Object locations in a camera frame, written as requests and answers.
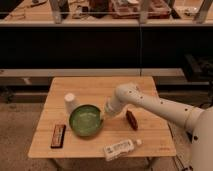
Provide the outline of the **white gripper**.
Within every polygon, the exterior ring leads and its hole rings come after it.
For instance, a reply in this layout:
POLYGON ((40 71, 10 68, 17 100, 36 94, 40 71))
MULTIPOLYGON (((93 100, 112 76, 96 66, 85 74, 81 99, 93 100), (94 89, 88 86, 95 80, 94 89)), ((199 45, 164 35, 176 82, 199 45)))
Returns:
POLYGON ((117 97, 112 96, 107 99, 104 105, 104 111, 101 114, 101 118, 104 120, 113 118, 120 114, 125 106, 126 103, 121 102, 117 97))

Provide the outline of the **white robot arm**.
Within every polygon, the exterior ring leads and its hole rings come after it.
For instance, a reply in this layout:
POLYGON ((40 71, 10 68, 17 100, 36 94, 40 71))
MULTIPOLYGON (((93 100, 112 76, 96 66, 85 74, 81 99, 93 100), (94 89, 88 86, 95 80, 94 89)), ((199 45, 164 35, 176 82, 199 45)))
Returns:
POLYGON ((128 105, 141 107, 192 135, 190 171, 213 171, 213 106, 207 109, 144 94, 134 83, 118 85, 104 112, 118 115, 128 105))

